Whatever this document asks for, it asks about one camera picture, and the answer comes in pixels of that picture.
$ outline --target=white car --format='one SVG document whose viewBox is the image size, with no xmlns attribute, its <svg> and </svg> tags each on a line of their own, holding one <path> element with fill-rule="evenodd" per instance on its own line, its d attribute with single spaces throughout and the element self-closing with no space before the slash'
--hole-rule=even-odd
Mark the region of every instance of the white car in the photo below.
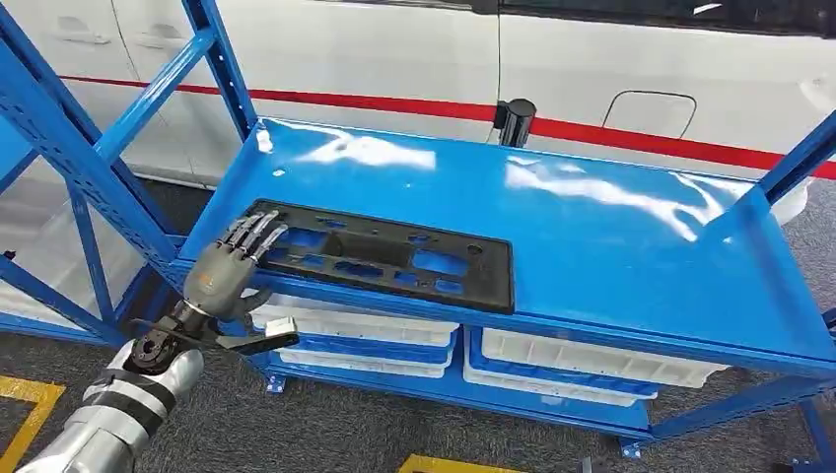
<svg viewBox="0 0 836 473">
<path fill-rule="evenodd" d="M 218 4 L 259 114 L 486 141 L 497 101 L 524 98 L 527 148 L 757 177 L 836 104 L 832 2 Z M 178 0 L 4 5 L 102 128 L 192 35 Z M 217 184 L 240 141 L 214 86 L 188 75 L 122 155 L 137 173 Z"/>
</svg>

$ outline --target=robotic arm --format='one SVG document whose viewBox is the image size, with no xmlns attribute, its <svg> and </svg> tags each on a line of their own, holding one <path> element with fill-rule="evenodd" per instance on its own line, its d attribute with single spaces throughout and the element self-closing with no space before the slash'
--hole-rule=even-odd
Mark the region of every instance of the robotic arm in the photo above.
<svg viewBox="0 0 836 473">
<path fill-rule="evenodd" d="M 235 221 L 209 244 L 188 273 L 183 300 L 141 338 L 127 342 L 84 392 L 84 404 L 63 432 L 19 472 L 128 472 L 176 400 L 203 372 L 200 348 L 224 348 L 250 355 L 299 341 L 288 318 L 275 335 L 224 335 L 218 320 L 243 320 L 270 292 L 241 298 L 258 259 L 288 230 L 274 222 L 278 212 Z"/>
</svg>

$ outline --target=white plastic container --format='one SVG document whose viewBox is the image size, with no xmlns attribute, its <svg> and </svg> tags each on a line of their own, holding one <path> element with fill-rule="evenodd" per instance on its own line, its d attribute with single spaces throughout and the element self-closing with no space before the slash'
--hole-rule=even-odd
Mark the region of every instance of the white plastic container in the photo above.
<svg viewBox="0 0 836 473">
<path fill-rule="evenodd" d="M 533 392 L 545 396 L 580 399 L 616 406 L 632 406 L 637 400 L 655 399 L 657 394 L 642 395 L 629 392 L 601 389 L 582 384 L 560 382 L 551 379 L 521 376 L 508 372 L 488 371 L 474 368 L 471 364 L 470 331 L 464 330 L 464 369 L 463 377 L 467 382 L 486 386 L 502 387 L 517 391 Z"/>
<path fill-rule="evenodd" d="M 447 362 L 440 365 L 405 362 L 387 358 L 360 357 L 342 353 L 307 352 L 292 348 L 279 349 L 279 357 L 285 363 L 297 363 L 315 367 L 342 368 L 361 372 L 383 372 L 386 374 L 401 374 L 405 376 L 442 377 L 444 376 L 445 369 L 453 360 L 453 350 L 450 350 Z"/>
<path fill-rule="evenodd" d="M 450 334 L 458 328 L 454 322 L 423 320 L 279 294 L 274 294 L 267 304 L 252 312 L 253 325 L 259 328 L 270 320 L 283 317 L 293 317 L 303 333 L 434 347 L 447 346 Z"/>
<path fill-rule="evenodd" d="M 712 372 L 728 368 L 727 365 L 492 328 L 484 329 L 482 354 L 494 360 L 684 387 L 702 387 Z"/>
<path fill-rule="evenodd" d="M 285 328 L 286 319 L 275 319 L 267 322 L 264 329 L 266 335 L 272 335 L 275 332 L 274 328 L 283 330 Z M 332 337 L 332 340 L 340 340 L 339 337 Z M 367 340 L 361 342 L 354 342 L 355 345 L 364 345 L 367 347 L 374 347 L 380 345 L 381 342 L 374 340 Z M 300 350 L 294 348 L 280 348 L 276 350 L 279 353 L 284 363 L 294 363 L 300 365 L 309 365 L 315 367 L 325 368 L 340 368 L 344 370 L 355 370 L 361 372 L 381 372 L 386 374 L 400 374 L 406 376 L 420 376 L 420 377 L 442 377 L 445 369 L 451 364 L 453 360 L 453 349 L 455 341 L 451 339 L 448 334 L 447 359 L 442 363 L 424 363 L 420 361 L 396 360 L 393 358 L 380 358 L 371 356 L 354 355 L 350 353 L 331 353 L 319 350 Z M 386 344 L 383 352 L 389 351 L 392 353 L 393 347 Z M 443 348 L 432 349 L 434 352 L 433 359 L 438 359 L 436 355 L 441 355 L 438 350 Z"/>
<path fill-rule="evenodd" d="M 81 238 L 63 179 L 41 159 L 0 195 L 0 246 L 15 263 L 95 316 L 100 316 Z M 145 265 L 137 252 L 88 206 L 114 308 Z M 0 281 L 0 312 L 81 330 L 51 308 Z"/>
</svg>

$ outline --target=yellow floor marking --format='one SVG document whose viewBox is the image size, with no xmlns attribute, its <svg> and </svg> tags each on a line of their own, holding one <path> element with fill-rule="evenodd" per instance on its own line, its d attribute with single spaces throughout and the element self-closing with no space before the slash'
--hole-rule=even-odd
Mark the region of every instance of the yellow floor marking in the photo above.
<svg viewBox="0 0 836 473">
<path fill-rule="evenodd" d="M 397 473 L 522 473 L 496 466 L 474 465 L 431 456 L 409 455 Z"/>
<path fill-rule="evenodd" d="M 28 381 L 0 375 L 0 396 L 12 397 L 22 401 L 33 402 L 35 406 L 15 434 L 15 437 L 0 457 L 0 473 L 11 473 L 24 456 L 29 444 L 35 438 L 37 431 L 49 417 L 55 401 L 61 397 L 64 386 L 47 384 L 39 381 Z"/>
</svg>

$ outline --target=floor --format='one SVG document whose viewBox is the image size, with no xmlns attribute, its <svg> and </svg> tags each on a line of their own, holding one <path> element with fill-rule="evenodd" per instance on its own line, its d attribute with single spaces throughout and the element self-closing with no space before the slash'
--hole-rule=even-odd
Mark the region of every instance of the floor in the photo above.
<svg viewBox="0 0 836 473">
<path fill-rule="evenodd" d="M 208 195 L 149 183 L 182 231 Z M 836 182 L 818 181 L 807 209 L 786 227 L 822 309 L 836 305 Z M 112 350 L 0 334 L 0 373 L 67 386 L 25 458 L 60 430 Z M 761 382 L 770 375 L 730 369 L 700 390 L 670 388 L 652 405 L 661 419 Z M 822 402 L 836 428 L 832 400 Z M 31 405 L 0 398 L 0 447 Z M 412 453 L 531 472 L 574 472 L 591 456 L 609 472 L 768 472 L 792 457 L 814 458 L 800 411 L 785 408 L 621 459 L 614 439 L 587 431 L 377 392 L 291 380 L 283 394 L 234 354 L 210 353 L 204 377 L 142 455 L 138 472 L 394 472 Z"/>
</svg>

